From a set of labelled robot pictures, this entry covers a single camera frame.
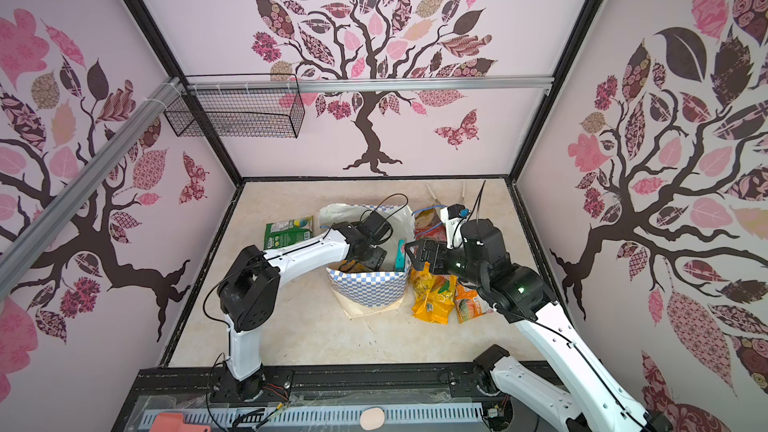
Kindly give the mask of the teal item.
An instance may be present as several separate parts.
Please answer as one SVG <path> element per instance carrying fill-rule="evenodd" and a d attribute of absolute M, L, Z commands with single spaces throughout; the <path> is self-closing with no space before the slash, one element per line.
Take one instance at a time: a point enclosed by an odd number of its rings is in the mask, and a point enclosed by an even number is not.
<path fill-rule="evenodd" d="M 394 263 L 395 272 L 404 272 L 406 270 L 407 254 L 405 251 L 405 244 L 406 244 L 405 239 L 400 239 L 398 241 L 395 263 Z"/>

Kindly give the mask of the red gold fruit snack bag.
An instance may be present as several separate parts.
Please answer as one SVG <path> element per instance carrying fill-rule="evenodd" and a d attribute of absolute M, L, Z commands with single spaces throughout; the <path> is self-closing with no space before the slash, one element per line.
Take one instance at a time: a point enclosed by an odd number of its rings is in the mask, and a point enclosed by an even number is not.
<path fill-rule="evenodd" d="M 434 205 L 413 212 L 414 238 L 416 240 L 446 240 L 446 228 L 440 218 L 440 211 L 442 209 L 442 205 Z"/>

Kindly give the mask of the blue checkered paper bag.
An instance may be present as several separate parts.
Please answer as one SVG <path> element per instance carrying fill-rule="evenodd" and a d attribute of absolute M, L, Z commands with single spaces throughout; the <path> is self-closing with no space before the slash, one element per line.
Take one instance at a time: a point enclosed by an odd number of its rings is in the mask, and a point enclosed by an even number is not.
<path fill-rule="evenodd" d="M 351 319 L 394 311 L 400 307 L 406 294 L 410 260 L 406 270 L 395 272 L 397 244 L 414 238 L 414 218 L 407 205 L 382 205 L 376 209 L 386 217 L 393 228 L 392 236 L 382 245 L 387 256 L 380 270 L 366 273 L 342 273 L 340 262 L 325 267 L 330 288 L 341 309 Z"/>

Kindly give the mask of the yellow snack packet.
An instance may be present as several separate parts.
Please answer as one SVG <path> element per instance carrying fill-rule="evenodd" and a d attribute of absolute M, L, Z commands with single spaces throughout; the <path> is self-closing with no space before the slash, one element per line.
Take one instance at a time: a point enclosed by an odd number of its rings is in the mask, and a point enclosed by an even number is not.
<path fill-rule="evenodd" d="M 413 316 L 423 322 L 447 325 L 454 310 L 458 279 L 432 274 L 429 263 L 422 270 L 412 268 L 409 279 L 415 296 Z"/>

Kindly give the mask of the orange snack packet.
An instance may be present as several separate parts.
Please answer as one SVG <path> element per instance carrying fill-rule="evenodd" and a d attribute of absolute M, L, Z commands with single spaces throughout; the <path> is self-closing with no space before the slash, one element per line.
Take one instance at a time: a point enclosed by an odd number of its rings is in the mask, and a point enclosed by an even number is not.
<path fill-rule="evenodd" d="M 492 307 L 480 297 L 476 290 L 461 284 L 456 286 L 454 306 L 460 324 L 489 314 L 493 311 Z"/>

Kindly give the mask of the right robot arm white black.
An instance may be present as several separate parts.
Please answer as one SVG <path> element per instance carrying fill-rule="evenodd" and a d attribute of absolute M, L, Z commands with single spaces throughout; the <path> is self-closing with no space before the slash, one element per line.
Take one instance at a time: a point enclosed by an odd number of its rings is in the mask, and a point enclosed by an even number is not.
<path fill-rule="evenodd" d="M 469 211 L 443 208 L 446 238 L 420 238 L 404 251 L 417 270 L 455 277 L 536 346 L 561 387 L 502 350 L 487 349 L 480 373 L 493 392 L 508 395 L 557 431 L 670 431 L 671 422 L 647 410 L 608 372 L 574 329 L 556 294 L 535 270 L 512 261 L 502 231 Z"/>

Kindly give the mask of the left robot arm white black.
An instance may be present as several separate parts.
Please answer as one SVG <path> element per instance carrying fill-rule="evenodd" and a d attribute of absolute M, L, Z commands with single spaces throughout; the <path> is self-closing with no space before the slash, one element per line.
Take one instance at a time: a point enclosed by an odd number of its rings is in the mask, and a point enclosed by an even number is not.
<path fill-rule="evenodd" d="M 262 328 L 275 311 L 281 288 L 321 267 L 346 261 L 378 270 L 394 235 L 392 212 L 367 209 L 356 221 L 336 222 L 323 233 L 285 247 L 261 250 L 243 248 L 228 272 L 212 291 L 219 299 L 228 337 L 220 389 L 215 402 L 251 402 L 266 392 L 285 396 L 264 371 L 261 357 Z"/>

